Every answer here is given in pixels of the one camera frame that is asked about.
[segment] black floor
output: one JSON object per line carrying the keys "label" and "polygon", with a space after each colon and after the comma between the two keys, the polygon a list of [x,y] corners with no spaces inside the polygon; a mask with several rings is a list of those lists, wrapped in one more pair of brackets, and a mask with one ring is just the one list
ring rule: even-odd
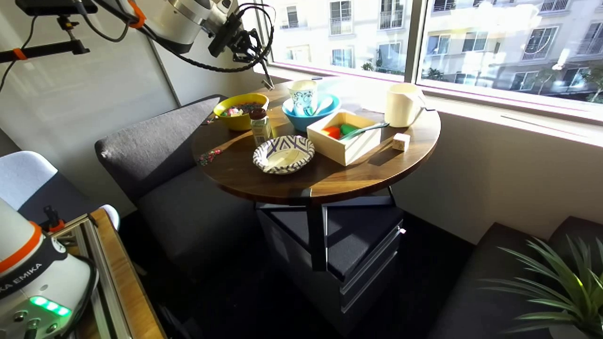
{"label": "black floor", "polygon": [[[395,276],[350,339],[427,337],[473,250],[473,244],[410,214],[405,216],[405,228]],[[137,214],[122,220],[120,235],[132,260],[147,269],[143,284],[152,305],[158,312],[169,308],[190,337],[339,337],[271,263],[260,233],[197,282],[186,282],[169,267]]]}

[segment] mug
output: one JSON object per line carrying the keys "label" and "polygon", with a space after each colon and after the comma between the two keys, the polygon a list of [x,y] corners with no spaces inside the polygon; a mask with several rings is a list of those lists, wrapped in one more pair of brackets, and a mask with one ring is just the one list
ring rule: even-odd
{"label": "mug", "polygon": [[422,90],[412,82],[393,84],[386,98],[384,122],[392,128],[407,128],[422,111]]}

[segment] white bowl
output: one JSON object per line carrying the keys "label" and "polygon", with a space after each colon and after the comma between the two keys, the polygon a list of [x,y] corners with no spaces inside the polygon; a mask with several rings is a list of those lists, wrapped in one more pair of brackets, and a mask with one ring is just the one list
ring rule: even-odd
{"label": "white bowl", "polygon": [[303,135],[267,139],[252,152],[252,163],[269,175],[299,171],[314,156],[314,145]]}

